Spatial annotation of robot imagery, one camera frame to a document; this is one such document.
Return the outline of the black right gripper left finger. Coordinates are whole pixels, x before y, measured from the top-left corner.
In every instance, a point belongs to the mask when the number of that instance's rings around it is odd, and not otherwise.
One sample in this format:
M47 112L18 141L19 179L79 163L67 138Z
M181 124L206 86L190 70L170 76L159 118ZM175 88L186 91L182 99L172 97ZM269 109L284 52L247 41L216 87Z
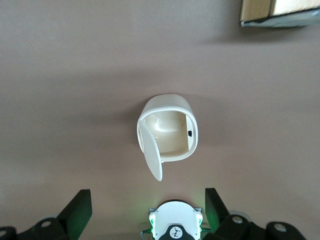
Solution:
M89 189L81 189L57 217L40 220L18 233L13 226L2 226L2 240L78 240L93 214Z

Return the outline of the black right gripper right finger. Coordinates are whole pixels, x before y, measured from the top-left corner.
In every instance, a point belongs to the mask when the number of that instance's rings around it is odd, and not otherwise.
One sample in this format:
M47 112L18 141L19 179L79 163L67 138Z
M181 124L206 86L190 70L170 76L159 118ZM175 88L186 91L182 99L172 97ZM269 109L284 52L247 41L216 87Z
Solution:
M239 214L230 214L215 188L205 189L205 215L210 232L205 240L303 240L303 234L293 225L271 221L259 227Z

